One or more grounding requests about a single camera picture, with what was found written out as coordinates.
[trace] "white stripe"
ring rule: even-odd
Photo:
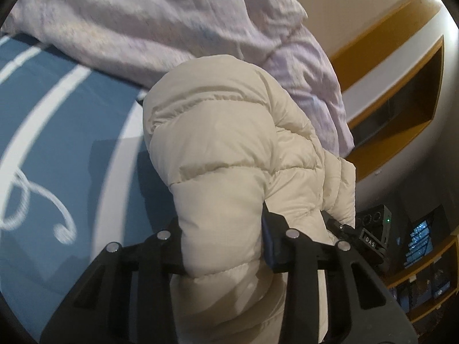
[[[8,35],[5,35],[3,36],[2,38],[0,38],[0,47],[6,43],[8,40],[10,39],[10,37]]]
[[[427,24],[417,31],[368,74],[354,83],[343,93],[343,103],[347,121],[360,115],[376,102],[394,84],[399,82],[425,56],[435,42],[442,36],[457,34],[457,27],[450,31],[449,13],[443,6]]]
[[[132,176],[142,141],[142,107],[135,102],[116,142],[100,191],[91,260],[95,259],[108,243],[123,242]]]
[[[77,65],[61,78],[27,115],[8,143],[0,160],[0,220],[5,218],[15,174],[21,169],[33,144],[60,105],[90,72],[90,69]]]
[[[30,47],[29,49],[23,51],[15,59],[8,62],[0,71],[0,84],[3,83],[11,74],[21,67],[26,61],[35,57],[43,49],[48,47],[48,45],[43,43],[38,43],[37,45]]]

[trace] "metal screw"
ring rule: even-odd
[[[288,229],[285,235],[291,239],[296,239],[300,236],[300,232],[297,229]]]
[[[107,244],[107,247],[105,247],[105,249],[107,250],[107,252],[110,252],[112,254],[113,252],[116,252],[119,250],[119,243],[110,242],[109,244]]]
[[[345,240],[341,240],[338,242],[338,248],[341,250],[341,251],[349,251],[351,249],[351,245],[346,242]]]
[[[161,230],[156,236],[160,240],[167,240],[170,238],[171,233],[168,230]]]

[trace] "white swirl pattern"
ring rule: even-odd
[[[56,239],[63,245],[71,245],[75,241],[77,237],[75,221],[73,221],[72,215],[56,195],[43,186],[29,181],[24,172],[20,169],[15,173],[12,183],[22,190],[21,199],[14,214],[7,218],[0,217],[0,229],[11,231],[22,225],[29,210],[30,193],[33,192],[50,200],[60,211],[65,220],[65,225],[54,225],[54,236]]]
[[[0,83],[4,82],[14,71],[27,60],[39,54],[45,47],[39,43],[7,63],[0,70]],[[22,172],[21,166],[50,118],[90,73],[89,68],[81,65],[75,66],[43,96],[8,143],[0,159],[0,230],[11,231],[17,229],[24,222],[29,209],[30,193],[34,192],[50,200],[63,215],[65,225],[54,225],[53,230],[56,239],[64,245],[70,245],[75,241],[77,229],[65,205],[51,191],[29,181]],[[22,189],[21,200],[16,212],[5,218],[6,206],[10,201],[13,186]]]

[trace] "jacket sleeve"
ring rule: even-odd
[[[322,210],[341,224],[355,227],[355,167],[325,151]]]
[[[260,260],[276,129],[255,69],[230,56],[195,59],[144,101],[151,161],[174,195],[183,231],[188,276],[171,283],[182,340],[225,343],[282,312],[282,277]]]

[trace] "white puffer jacket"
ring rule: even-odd
[[[180,342],[277,343],[285,279],[260,260],[262,203],[333,244],[320,211],[354,225],[354,166],[322,149],[273,77],[228,55],[165,75],[145,98],[144,131],[183,230],[189,276],[171,283]],[[321,341],[328,311],[318,274]]]

